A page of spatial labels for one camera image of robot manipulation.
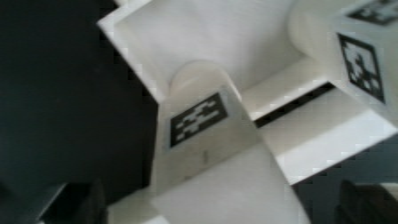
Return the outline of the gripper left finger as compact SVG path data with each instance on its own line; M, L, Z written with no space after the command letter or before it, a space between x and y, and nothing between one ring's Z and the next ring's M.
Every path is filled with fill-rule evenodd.
M102 182L66 183L45 204L36 224L109 224L107 215Z

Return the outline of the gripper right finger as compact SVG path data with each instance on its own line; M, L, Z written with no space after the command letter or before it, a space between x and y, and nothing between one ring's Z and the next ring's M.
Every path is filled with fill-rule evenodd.
M342 181L335 224L398 224L398 183Z

